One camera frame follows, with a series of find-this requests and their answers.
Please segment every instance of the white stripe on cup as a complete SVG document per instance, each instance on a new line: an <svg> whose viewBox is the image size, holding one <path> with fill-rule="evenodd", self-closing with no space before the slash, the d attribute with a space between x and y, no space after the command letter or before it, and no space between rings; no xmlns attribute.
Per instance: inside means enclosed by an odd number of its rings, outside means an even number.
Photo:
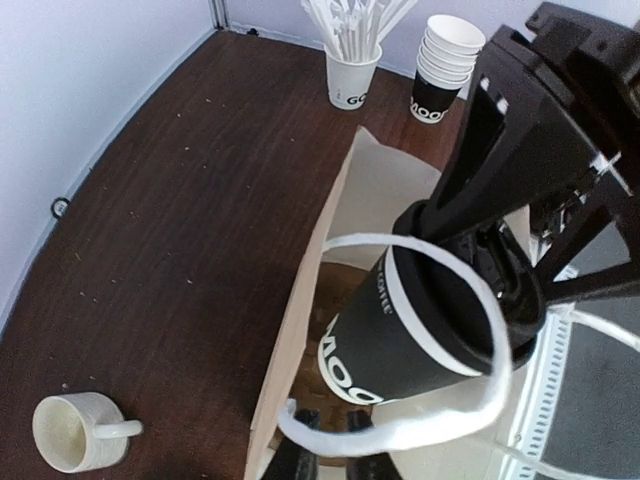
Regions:
<svg viewBox="0 0 640 480"><path fill-rule="evenodd" d="M336 384L333 378L331 378L331 374L327 369L324 353L322 351L322 340L320 340L320 343L318 344L317 355L318 355L318 368L320 369L320 375L322 375L322 379L324 380L324 383L327 384L327 386L331 389L333 393L335 393L338 397L340 397L342 400L348 403L355 403L356 405L371 405L370 403L361 402L357 398L352 398L349 395L347 395L347 393L342 388L340 388L339 385Z"/></svg>
<svg viewBox="0 0 640 480"><path fill-rule="evenodd" d="M402 320L411 337L413 337L422 350L444 368L464 375L465 377L478 377L482 375L481 372L468 367L447 352L422 324L400 283L396 262L393 258L393 248L396 247L390 247L387 250L384 261L387 290L389 291L389 298L396 308L396 314Z"/></svg>

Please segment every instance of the paper cup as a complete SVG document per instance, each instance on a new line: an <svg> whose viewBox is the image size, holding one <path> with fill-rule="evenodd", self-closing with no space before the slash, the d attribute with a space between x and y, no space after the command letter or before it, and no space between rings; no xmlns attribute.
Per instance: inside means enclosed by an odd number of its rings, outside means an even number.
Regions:
<svg viewBox="0 0 640 480"><path fill-rule="evenodd" d="M481 373L462 360L477 352L462 335L437 315L433 324L421 320L403 290L397 251L393 247L382 255L318 345L322 379L351 404L393 402ZM490 371L491 355L482 357Z"/></svg>
<svg viewBox="0 0 640 480"><path fill-rule="evenodd" d="M360 108L369 91L378 60L382 56L382 48L376 45L373 60L365 63L349 63L335 58L325 48L327 55L327 86L329 101L334 107L342 110Z"/></svg>
<svg viewBox="0 0 640 480"><path fill-rule="evenodd" d="M470 77L471 74L467 74L463 81L447 81L433 75L418 63L409 106L411 114L422 123L440 122Z"/></svg>
<svg viewBox="0 0 640 480"><path fill-rule="evenodd" d="M450 62L456 62L463 65L465 64L472 65L476 63L476 60L478 58L477 54L463 55L461 53L454 53L449 50L446 50L442 48L440 45L438 45L437 43L435 43L431 39L431 37L429 37L429 35L426 33L424 37L422 37L422 45L427 47L429 50L431 50L433 53L435 53L439 57L444 58L445 60Z"/></svg>
<svg viewBox="0 0 640 480"><path fill-rule="evenodd" d="M452 62L449 60L445 60L444 58L439 57L434 52L429 50L423 44L420 45L420 56L439 68L455 73L469 73L471 72L471 70L473 70L473 67L475 65L475 62L458 63L455 61Z"/></svg>
<svg viewBox="0 0 640 480"><path fill-rule="evenodd" d="M452 15L433 15L427 20L427 34L445 50L454 53L475 54L487 42L473 23Z"/></svg>
<svg viewBox="0 0 640 480"><path fill-rule="evenodd" d="M433 63L431 63L429 60L427 60L420 54L418 54L418 56L416 57L416 62L418 63L418 65L420 65L423 69L427 70L432 75L439 77L442 80L447 80L449 82L467 81L469 79L469 74L471 73L471 70L468 70L462 73L445 70L444 68L440 68L434 65Z"/></svg>

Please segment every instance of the paper bag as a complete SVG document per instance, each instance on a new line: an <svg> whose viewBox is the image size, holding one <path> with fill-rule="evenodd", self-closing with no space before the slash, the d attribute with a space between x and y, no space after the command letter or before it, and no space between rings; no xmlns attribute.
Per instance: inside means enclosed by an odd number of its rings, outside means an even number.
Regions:
<svg viewBox="0 0 640 480"><path fill-rule="evenodd" d="M354 138L300 263L251 425L245 480L255 480L305 348L320 263L370 269L384 247L337 249L323 257L327 238L358 232L389 233L413 202L428 198L440 172L396 149L380 145L364 128ZM507 219L528 251L528 212Z"/></svg>

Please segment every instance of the white paper bag handle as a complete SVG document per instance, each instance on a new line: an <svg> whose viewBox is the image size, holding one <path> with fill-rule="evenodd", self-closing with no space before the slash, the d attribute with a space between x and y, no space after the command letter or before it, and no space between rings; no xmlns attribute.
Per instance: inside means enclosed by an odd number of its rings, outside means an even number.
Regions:
<svg viewBox="0 0 640 480"><path fill-rule="evenodd" d="M478 405L469 411L441 408L414 418L402 418L353 433L313 430L293 418L295 400L278 415L280 430L298 445L322 457L362 457L380 452L408 450L448 442L493 424L504 410L511 390L511 348L500 306L487 283L466 263L448 251L413 237L357 233L328 240L323 252L357 245L387 245L422 253L452 270L477 295L493 337L492 373Z"/></svg>

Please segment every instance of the dark wood table surface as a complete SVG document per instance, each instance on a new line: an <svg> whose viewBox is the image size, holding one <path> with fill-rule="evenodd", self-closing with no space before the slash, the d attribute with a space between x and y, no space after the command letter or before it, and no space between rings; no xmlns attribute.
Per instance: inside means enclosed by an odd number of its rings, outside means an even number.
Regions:
<svg viewBox="0 0 640 480"><path fill-rule="evenodd" d="M108 148L34 262L0 343L0 478L59 479L31 436L45 396L98 391L145 432L78 479L239 479L296 268L358 125L436 167L411 80L333 108L324 57L209 39Z"/></svg>

